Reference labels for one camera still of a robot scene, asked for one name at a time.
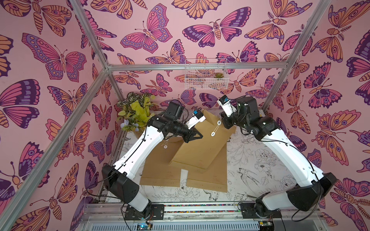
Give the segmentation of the brown kraft file bag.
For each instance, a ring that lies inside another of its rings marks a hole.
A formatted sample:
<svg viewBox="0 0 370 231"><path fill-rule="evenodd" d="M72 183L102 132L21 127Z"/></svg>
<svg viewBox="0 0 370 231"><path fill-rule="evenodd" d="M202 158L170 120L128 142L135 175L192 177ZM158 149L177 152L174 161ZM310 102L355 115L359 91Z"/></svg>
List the brown kraft file bag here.
<svg viewBox="0 0 370 231"><path fill-rule="evenodd" d="M226 129L220 117L204 110L205 121L199 122L195 128L203 135L201 139L183 143L169 163L177 167L198 173L205 172L221 149L226 145L236 127Z"/></svg>
<svg viewBox="0 0 370 231"><path fill-rule="evenodd" d="M145 160L140 185L179 187L181 169L171 167L170 162L182 144L180 137L161 141Z"/></svg>
<svg viewBox="0 0 370 231"><path fill-rule="evenodd" d="M187 186L209 191L226 192L227 188L227 145L225 144L219 154L204 173L190 171Z"/></svg>

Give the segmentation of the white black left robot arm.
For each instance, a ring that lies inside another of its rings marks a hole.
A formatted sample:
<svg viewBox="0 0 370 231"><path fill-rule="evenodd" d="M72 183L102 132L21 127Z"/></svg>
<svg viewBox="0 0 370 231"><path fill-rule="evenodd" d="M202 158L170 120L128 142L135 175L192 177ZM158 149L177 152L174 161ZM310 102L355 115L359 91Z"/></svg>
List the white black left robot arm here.
<svg viewBox="0 0 370 231"><path fill-rule="evenodd" d="M179 120L183 110L181 104L171 101L164 112L149 119L140 138L122 158L102 169L105 188L124 204L135 209L140 218L151 216L152 205L140 193L139 185L133 181L141 164L168 134L182 137L185 143L203 137L195 125L205 121L205 115L198 109L184 123Z"/></svg>

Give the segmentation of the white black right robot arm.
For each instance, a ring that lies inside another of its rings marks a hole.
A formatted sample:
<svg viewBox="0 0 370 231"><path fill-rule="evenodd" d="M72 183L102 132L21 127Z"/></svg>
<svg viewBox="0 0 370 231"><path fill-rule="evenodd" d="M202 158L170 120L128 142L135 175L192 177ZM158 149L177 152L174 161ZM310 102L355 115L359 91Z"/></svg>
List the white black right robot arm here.
<svg viewBox="0 0 370 231"><path fill-rule="evenodd" d="M261 116L256 99L240 97L233 104L226 96L218 99L223 109L220 113L226 129L238 126L244 135L253 135L263 142L285 165L296 181L293 188L275 193L265 193L255 201L256 214L265 218L277 209L294 207L307 212L316 209L319 202L337 182L332 173L324 173L309 161L289 140L277 122Z"/></svg>

